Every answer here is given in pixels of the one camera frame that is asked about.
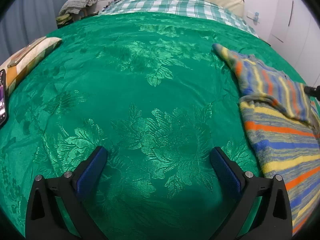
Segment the blue grey curtain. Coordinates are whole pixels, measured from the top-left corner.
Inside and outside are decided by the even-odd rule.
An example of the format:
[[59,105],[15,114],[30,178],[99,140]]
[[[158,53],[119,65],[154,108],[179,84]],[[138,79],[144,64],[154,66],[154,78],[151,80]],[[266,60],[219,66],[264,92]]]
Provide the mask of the blue grey curtain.
[[1,17],[1,63],[33,40],[57,29],[67,0],[14,0]]

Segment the striped knitted sweater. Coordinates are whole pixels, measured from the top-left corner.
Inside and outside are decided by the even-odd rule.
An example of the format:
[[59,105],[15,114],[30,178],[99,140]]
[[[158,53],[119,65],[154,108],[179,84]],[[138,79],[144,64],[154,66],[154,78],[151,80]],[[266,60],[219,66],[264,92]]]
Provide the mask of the striped knitted sweater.
[[319,114],[304,85],[253,55],[220,44],[213,51],[234,72],[249,142],[266,178],[284,178],[297,233],[319,203]]

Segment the black smartphone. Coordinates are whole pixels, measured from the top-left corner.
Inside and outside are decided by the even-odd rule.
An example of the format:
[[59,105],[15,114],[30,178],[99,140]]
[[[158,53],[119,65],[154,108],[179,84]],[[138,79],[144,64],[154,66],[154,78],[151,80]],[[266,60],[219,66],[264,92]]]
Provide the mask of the black smartphone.
[[6,86],[6,72],[4,69],[1,69],[0,73],[0,128],[4,126],[8,119],[7,113],[7,86]]

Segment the beige patterned pillow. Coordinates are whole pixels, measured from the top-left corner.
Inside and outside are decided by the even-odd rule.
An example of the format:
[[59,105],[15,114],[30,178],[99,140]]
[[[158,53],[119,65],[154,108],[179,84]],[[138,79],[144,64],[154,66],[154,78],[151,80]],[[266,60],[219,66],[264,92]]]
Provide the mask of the beige patterned pillow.
[[1,70],[5,70],[7,95],[10,95],[22,80],[61,43],[61,38],[43,36],[7,58],[1,64]]

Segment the green white checkered sheet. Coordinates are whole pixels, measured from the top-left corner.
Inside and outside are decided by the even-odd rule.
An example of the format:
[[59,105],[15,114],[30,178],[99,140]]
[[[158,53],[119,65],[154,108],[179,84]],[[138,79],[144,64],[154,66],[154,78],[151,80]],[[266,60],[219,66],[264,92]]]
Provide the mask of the green white checkered sheet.
[[116,15],[134,12],[159,12],[213,20],[258,37],[255,30],[240,16],[205,0],[117,0],[99,11],[99,14]]

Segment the grey knitted blanket pile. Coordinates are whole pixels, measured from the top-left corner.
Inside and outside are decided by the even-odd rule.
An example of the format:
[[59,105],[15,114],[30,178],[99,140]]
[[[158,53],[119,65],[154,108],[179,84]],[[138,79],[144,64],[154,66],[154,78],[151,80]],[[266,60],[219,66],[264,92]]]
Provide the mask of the grey knitted blanket pile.
[[97,1],[98,0],[68,0],[61,7],[56,17],[57,27],[60,29],[82,19],[82,14],[86,17],[88,15],[87,8],[95,5]]

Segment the green floral bedspread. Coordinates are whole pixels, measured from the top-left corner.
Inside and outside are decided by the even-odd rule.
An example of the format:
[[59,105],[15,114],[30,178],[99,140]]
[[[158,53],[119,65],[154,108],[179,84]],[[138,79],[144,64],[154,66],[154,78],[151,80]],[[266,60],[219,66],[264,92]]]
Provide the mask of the green floral bedspread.
[[97,146],[108,161],[84,205],[109,239],[208,239],[233,206],[209,152],[261,175],[219,43],[302,82],[264,41],[164,13],[90,17],[51,33],[58,48],[9,97],[1,128],[1,207],[24,232],[33,179],[73,170]]

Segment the white wardrobe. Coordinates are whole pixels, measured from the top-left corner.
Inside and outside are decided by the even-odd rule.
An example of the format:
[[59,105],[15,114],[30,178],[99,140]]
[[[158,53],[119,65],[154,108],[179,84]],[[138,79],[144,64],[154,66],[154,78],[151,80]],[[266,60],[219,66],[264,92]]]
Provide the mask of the white wardrobe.
[[319,26],[302,0],[278,0],[268,43],[307,85],[319,86]]

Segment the white wall socket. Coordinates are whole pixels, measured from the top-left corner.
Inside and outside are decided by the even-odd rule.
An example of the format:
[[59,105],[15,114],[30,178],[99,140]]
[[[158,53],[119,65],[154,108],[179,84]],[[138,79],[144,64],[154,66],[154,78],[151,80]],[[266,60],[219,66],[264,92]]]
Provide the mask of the white wall socket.
[[254,25],[258,25],[259,22],[259,12],[247,12],[247,18],[253,21]]

